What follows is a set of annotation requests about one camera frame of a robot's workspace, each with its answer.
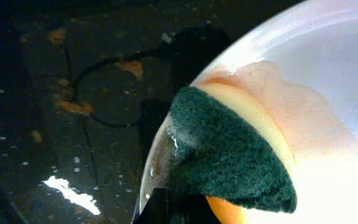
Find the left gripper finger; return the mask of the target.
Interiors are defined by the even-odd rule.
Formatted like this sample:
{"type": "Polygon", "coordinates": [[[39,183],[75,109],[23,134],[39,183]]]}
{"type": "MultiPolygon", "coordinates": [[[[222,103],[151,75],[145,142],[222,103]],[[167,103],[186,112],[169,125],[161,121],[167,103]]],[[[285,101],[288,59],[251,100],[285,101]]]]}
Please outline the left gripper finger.
{"type": "Polygon", "coordinates": [[[137,199],[133,224],[221,224],[203,195],[192,195],[175,202],[168,189],[154,188],[140,210],[137,199]]]}

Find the green yellow sponge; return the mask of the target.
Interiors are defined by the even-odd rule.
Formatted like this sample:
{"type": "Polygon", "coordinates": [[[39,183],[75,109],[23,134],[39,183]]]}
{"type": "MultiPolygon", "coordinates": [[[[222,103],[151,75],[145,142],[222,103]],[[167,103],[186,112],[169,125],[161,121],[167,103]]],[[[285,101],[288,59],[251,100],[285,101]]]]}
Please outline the green yellow sponge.
{"type": "Polygon", "coordinates": [[[223,83],[182,88],[170,109],[174,156],[169,188],[179,209],[193,198],[292,214],[295,160],[256,98],[223,83]]]}

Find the white plate bottom front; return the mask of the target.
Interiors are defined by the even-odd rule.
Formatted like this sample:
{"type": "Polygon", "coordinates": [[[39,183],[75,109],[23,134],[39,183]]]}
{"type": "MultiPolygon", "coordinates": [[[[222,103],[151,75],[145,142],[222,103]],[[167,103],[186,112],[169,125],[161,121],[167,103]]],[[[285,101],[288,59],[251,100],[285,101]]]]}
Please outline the white plate bottom front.
{"type": "MultiPolygon", "coordinates": [[[[292,214],[206,198],[221,223],[358,223],[358,1],[303,1],[279,13],[189,86],[210,83],[244,90],[266,109],[293,154],[298,194],[292,214]]],[[[173,156],[169,110],[145,164],[140,210],[154,188],[171,192],[173,156]]]]}

